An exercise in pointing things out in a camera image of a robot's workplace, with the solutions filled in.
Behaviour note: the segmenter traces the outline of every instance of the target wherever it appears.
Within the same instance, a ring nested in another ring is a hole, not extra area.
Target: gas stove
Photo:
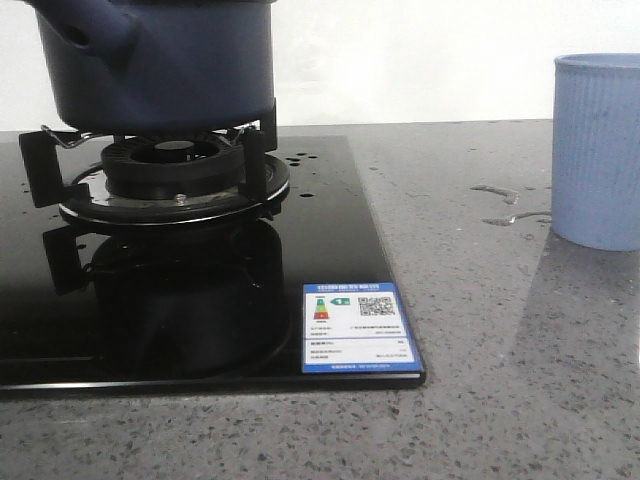
[[[0,144],[0,394],[424,383],[345,138],[16,140]]]

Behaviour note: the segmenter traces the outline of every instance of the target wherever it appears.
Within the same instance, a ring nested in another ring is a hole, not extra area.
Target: pot handle
[[[24,1],[67,43],[87,55],[109,56],[135,40],[135,19],[109,0]]]

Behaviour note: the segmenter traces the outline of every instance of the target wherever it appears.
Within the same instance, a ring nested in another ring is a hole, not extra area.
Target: energy label
[[[420,370],[393,283],[304,286],[304,373]]]

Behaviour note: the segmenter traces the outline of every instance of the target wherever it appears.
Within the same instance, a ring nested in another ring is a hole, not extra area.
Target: ribbed cup
[[[556,59],[553,230],[602,250],[640,249],[640,54]]]

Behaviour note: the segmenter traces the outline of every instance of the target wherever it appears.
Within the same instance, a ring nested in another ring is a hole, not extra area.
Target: speckled countertop
[[[430,382],[3,401],[1,480],[640,478],[638,254],[482,222],[549,210],[550,121],[280,134],[348,137]]]

